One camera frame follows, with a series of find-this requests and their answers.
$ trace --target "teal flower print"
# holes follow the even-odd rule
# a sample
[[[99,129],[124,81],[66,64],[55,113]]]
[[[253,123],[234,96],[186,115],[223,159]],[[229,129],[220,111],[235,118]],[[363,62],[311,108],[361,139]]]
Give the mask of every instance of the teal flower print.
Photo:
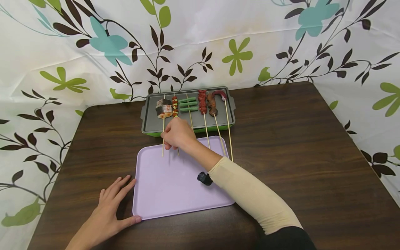
[[[117,59],[124,64],[132,65],[129,57],[121,52],[122,49],[128,46],[128,42],[121,36],[107,36],[103,26],[93,16],[90,17],[90,23],[97,35],[97,37],[93,37],[89,40],[90,45],[98,51],[104,52],[104,56],[114,66],[117,66]]]
[[[300,29],[296,32],[299,40],[306,31],[310,36],[318,36],[322,30],[322,20],[331,18],[338,10],[339,4],[327,4],[329,0],[318,0],[315,7],[303,10],[299,16]]]

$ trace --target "hand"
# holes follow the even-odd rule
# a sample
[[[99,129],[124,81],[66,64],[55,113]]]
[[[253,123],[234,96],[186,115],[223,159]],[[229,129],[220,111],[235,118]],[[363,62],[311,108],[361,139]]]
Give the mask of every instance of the hand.
[[[121,230],[142,221],[140,216],[132,216],[124,220],[117,220],[116,217],[121,200],[136,183],[136,179],[133,179],[121,189],[129,179],[130,175],[123,179],[118,177],[111,186],[101,190],[97,208],[72,238],[66,250],[91,249]]]
[[[168,123],[165,131],[161,133],[161,137],[164,138],[166,150],[170,148],[175,150],[187,145],[191,141],[196,141],[196,135],[188,122],[179,117],[173,118]]]

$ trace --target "black sleeve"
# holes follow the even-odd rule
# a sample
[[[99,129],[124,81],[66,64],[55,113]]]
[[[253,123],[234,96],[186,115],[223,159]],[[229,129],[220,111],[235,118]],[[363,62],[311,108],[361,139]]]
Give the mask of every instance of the black sleeve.
[[[264,235],[256,250],[316,250],[314,243],[303,229],[296,226],[281,228],[273,234]]]

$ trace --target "beige sleeve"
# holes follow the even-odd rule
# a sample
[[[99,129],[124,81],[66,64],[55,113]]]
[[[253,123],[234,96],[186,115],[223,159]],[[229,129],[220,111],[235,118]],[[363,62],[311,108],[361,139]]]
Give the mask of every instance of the beige sleeve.
[[[211,179],[271,234],[283,227],[303,228],[292,209],[252,174],[223,157],[208,172]]]

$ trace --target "right hand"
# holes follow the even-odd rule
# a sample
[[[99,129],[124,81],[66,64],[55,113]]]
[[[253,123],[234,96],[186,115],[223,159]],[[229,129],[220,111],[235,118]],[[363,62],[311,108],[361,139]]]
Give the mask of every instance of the right hand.
[[[168,123],[164,132],[161,133],[161,137],[164,139],[166,150],[169,150],[170,148],[175,150],[193,140],[196,140],[196,135],[192,131],[188,122],[179,117],[173,118]]]

